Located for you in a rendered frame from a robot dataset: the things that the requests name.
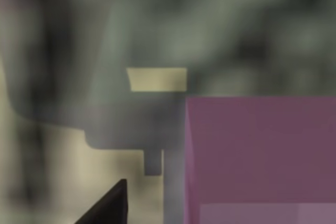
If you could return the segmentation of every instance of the black triangular object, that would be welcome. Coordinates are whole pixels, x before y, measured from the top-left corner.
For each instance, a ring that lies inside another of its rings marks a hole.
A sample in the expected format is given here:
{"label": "black triangular object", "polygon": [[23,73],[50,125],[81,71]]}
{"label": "black triangular object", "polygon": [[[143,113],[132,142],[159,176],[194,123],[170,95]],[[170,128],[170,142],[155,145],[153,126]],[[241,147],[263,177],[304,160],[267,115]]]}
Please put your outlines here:
{"label": "black triangular object", "polygon": [[121,179],[75,224],[127,224],[127,180]]}

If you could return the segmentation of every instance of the beige rectangle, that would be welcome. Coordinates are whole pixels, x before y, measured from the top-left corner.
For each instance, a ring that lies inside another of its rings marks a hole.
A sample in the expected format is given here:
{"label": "beige rectangle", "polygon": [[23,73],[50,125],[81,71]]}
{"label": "beige rectangle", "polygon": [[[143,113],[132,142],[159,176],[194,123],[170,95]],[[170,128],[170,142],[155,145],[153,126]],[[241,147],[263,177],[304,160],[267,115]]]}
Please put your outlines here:
{"label": "beige rectangle", "polygon": [[185,92],[186,68],[127,68],[133,92]]}

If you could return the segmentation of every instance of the pink box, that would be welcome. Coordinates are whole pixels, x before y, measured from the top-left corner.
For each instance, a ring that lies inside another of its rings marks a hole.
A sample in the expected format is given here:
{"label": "pink box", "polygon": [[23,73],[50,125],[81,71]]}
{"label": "pink box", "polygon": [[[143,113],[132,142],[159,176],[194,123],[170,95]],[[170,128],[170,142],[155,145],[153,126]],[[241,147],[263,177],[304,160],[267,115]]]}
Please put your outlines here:
{"label": "pink box", "polygon": [[332,97],[187,98],[185,224],[336,223],[335,123]]}

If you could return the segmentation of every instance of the beige floor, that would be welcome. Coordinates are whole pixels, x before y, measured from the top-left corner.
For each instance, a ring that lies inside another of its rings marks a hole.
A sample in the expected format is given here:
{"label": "beige floor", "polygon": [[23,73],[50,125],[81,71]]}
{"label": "beige floor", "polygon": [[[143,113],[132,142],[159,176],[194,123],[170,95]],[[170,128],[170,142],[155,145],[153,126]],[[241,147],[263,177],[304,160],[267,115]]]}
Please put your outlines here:
{"label": "beige floor", "polygon": [[[9,184],[19,181],[20,166],[16,161],[11,122],[32,123],[18,118],[11,109],[0,63],[0,216],[14,212],[19,218],[21,208],[9,207],[4,192]],[[43,125],[52,132],[48,142],[50,181],[53,188],[53,214],[46,223],[74,223],[97,199],[120,178],[129,182],[129,223],[158,224],[163,221],[163,177],[143,174],[141,151],[101,151],[85,142],[84,131]]]}

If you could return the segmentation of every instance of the blurry background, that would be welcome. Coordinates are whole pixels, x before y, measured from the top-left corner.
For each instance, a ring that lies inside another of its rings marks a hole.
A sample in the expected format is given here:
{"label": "blurry background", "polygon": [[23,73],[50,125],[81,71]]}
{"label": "blurry background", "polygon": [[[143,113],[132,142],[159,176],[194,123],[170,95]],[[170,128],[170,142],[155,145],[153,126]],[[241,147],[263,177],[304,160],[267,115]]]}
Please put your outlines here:
{"label": "blurry background", "polygon": [[120,178],[129,223],[163,218],[163,178],[144,176],[142,151],[93,150],[84,131],[21,118],[6,77],[30,68],[37,101],[75,89],[79,102],[105,78],[93,98],[108,102],[119,63],[186,67],[191,94],[334,95],[334,14],[335,0],[0,0],[0,52],[16,69],[0,67],[0,222],[74,223]]}

